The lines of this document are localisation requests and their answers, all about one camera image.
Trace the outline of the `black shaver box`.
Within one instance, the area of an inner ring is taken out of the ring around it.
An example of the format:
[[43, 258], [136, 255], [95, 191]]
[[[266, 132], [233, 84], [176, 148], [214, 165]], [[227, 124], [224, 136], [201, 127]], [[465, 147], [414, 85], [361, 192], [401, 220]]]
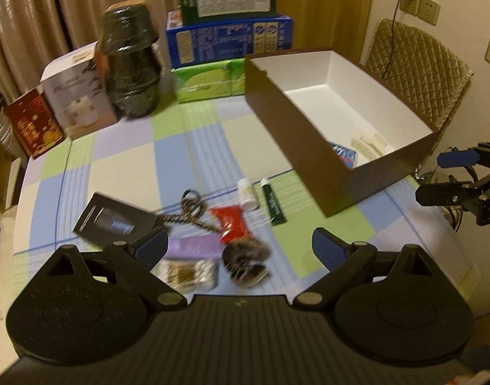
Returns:
[[103, 248], [120, 241], [132, 244], [160, 226], [155, 214], [94, 193], [73, 231], [87, 242]]

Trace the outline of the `clear cotton swab bag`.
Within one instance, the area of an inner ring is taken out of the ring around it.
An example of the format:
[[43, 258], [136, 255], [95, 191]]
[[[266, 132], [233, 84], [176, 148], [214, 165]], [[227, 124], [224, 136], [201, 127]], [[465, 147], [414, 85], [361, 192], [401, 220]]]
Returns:
[[219, 262], [215, 259], [161, 260], [152, 273], [179, 292], [205, 292], [218, 285]]

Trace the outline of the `leopard hair claw clip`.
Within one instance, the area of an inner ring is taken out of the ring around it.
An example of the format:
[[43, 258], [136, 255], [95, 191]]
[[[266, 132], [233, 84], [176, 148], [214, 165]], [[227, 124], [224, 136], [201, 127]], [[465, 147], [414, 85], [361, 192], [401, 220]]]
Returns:
[[202, 219], [207, 210], [201, 194], [196, 190], [185, 190], [180, 199], [178, 213], [161, 212], [159, 219], [164, 224], [191, 225], [211, 233], [221, 233], [221, 227]]

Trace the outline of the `green lip gel tube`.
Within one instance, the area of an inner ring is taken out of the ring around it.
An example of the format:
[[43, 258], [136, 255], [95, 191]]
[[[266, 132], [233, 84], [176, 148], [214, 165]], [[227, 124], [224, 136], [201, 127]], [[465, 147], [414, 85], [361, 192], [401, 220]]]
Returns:
[[270, 221], [272, 225], [276, 226], [276, 225], [286, 223], [287, 220], [279, 205], [277, 196], [275, 195], [272, 185], [267, 178], [262, 178], [261, 187], [262, 187], [263, 195], [265, 196], [265, 202], [268, 208]]

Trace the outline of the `white hair claw clip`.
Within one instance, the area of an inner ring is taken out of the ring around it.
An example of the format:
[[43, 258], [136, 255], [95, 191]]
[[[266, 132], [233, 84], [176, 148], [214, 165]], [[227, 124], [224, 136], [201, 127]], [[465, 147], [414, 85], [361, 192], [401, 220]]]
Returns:
[[379, 133], [374, 133], [371, 138], [367, 136], [352, 137], [351, 146], [369, 161], [373, 161], [384, 156], [388, 143]]

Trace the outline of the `brown hair scrunchie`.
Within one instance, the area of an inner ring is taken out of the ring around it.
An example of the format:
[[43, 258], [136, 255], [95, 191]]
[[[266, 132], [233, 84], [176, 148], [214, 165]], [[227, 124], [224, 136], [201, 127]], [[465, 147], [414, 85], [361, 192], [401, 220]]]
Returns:
[[255, 237], [245, 235], [231, 240], [222, 252], [222, 261], [230, 279], [240, 288], [252, 288], [269, 275], [264, 261], [269, 248]]

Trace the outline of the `red snack packet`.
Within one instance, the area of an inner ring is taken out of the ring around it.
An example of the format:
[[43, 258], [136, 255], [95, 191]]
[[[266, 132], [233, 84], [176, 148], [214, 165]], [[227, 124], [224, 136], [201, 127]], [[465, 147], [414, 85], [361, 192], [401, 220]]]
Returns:
[[209, 211], [219, 221], [220, 240], [223, 244], [229, 244], [231, 241], [250, 235], [239, 206], [216, 207]]

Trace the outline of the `white pill bottle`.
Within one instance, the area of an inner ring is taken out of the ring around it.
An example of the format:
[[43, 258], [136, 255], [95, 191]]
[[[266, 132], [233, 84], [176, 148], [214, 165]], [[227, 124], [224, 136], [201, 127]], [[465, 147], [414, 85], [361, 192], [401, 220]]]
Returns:
[[247, 178], [241, 178], [237, 182], [237, 192], [243, 211], [253, 211], [259, 207], [254, 187]]

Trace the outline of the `quilted chair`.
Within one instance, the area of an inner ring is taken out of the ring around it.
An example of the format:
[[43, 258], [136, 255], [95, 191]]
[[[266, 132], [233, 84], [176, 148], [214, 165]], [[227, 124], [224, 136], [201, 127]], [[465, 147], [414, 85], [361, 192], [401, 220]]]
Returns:
[[379, 20], [367, 51], [366, 69], [444, 129], [455, 115], [474, 72], [424, 30]]

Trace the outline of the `brown white storage box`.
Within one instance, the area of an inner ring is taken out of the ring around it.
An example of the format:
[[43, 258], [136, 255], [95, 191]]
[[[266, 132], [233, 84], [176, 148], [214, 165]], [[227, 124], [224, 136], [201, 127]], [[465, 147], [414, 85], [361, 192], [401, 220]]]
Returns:
[[[245, 70], [246, 102], [327, 217], [411, 174], [437, 139], [410, 101], [335, 50], [249, 55]], [[369, 161], [351, 138], [374, 133], [388, 147]], [[352, 169], [329, 142], [356, 151]]]

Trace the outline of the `red gift box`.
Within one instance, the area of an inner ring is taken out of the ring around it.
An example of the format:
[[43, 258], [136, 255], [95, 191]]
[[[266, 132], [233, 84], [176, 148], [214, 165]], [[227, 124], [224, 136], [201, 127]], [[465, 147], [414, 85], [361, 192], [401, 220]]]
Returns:
[[26, 154], [33, 159], [65, 138], [44, 93], [38, 88], [5, 106], [4, 112]]

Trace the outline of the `white appliance box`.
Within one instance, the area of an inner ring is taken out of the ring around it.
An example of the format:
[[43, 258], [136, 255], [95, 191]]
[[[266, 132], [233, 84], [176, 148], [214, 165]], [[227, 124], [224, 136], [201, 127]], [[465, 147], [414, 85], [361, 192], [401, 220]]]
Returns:
[[40, 79], [55, 118], [72, 140], [118, 121], [96, 68], [96, 45], [93, 42], [54, 59]]

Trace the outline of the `light green tissue box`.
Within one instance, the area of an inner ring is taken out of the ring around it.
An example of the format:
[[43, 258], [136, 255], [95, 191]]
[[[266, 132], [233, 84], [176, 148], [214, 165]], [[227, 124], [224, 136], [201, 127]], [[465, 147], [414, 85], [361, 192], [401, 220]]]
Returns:
[[179, 103], [245, 94], [243, 58], [186, 66], [172, 69], [171, 72]]

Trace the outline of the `beige curtain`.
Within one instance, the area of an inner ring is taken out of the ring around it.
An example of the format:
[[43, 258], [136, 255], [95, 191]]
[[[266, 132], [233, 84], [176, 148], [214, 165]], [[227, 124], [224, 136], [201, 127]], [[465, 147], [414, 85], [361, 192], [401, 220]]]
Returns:
[[[37, 86], [59, 56], [97, 40], [102, 16], [125, 0], [0, 0], [0, 92], [8, 101]], [[179, 0], [145, 0], [163, 28]]]

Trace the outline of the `wall socket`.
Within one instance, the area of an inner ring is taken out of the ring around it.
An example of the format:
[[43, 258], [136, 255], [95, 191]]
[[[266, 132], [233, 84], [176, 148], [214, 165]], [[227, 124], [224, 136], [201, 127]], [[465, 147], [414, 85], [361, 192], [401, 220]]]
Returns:
[[425, 23], [436, 26], [441, 5], [433, 0], [400, 0], [399, 9]]

